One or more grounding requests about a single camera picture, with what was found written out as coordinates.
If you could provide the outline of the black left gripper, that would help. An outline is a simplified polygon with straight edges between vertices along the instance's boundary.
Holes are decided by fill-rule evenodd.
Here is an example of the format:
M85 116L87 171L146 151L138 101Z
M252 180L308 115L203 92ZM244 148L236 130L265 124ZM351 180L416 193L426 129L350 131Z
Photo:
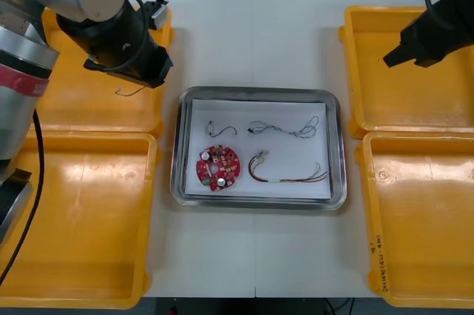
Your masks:
M106 49L96 60L87 59L84 68L149 88L164 84L173 66L164 47L145 44L135 53L132 53L129 45L125 44L123 48L123 50Z

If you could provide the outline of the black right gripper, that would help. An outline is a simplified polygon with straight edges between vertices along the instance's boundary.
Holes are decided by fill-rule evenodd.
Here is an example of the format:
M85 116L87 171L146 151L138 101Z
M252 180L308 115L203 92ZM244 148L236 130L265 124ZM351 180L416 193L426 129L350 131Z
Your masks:
M431 67L458 48L455 31L446 30L423 13L401 31L401 45L383 57L388 67L415 59L419 67Z

